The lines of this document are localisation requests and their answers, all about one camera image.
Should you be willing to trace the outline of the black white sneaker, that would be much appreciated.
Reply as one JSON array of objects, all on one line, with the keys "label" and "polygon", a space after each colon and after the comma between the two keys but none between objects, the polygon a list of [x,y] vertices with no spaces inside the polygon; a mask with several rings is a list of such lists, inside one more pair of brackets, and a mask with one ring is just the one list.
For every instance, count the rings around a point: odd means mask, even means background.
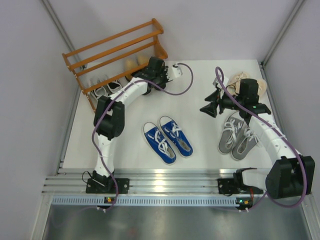
[{"label": "black white sneaker", "polygon": [[108,83],[106,86],[111,94],[114,94],[123,88],[122,84],[118,79]]},{"label": "black white sneaker", "polygon": [[98,101],[100,97],[108,97],[109,92],[104,86],[101,86],[99,88],[96,88],[90,92],[91,96]]}]

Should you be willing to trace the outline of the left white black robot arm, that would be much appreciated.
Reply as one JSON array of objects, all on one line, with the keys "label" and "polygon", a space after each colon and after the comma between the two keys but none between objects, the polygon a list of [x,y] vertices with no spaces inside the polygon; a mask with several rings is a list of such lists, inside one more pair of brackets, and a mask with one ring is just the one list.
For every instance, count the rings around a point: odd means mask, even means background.
[{"label": "left white black robot arm", "polygon": [[152,88],[166,87],[168,67],[164,60],[152,56],[146,67],[135,72],[129,83],[111,96],[98,99],[91,136],[98,152],[97,163],[86,182],[87,194],[127,193],[127,178],[115,178],[115,148],[117,137],[125,128],[125,111],[133,101],[150,93]]}]

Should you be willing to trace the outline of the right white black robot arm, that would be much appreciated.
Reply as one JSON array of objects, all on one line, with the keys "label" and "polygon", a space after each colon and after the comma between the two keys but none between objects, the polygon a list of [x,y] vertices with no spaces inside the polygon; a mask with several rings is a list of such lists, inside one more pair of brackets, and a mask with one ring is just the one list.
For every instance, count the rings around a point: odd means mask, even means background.
[{"label": "right white black robot arm", "polygon": [[215,118],[225,109],[233,110],[224,123],[218,143],[222,154],[231,154],[236,161],[244,160],[256,146],[262,145],[272,161],[270,168],[247,167],[233,173],[233,186],[240,193],[250,188],[267,192],[274,200],[304,198],[312,190],[315,161],[301,155],[275,123],[270,109],[259,102],[258,81],[240,81],[239,93],[231,94],[213,82],[216,90],[205,98],[208,105],[201,112]]}]

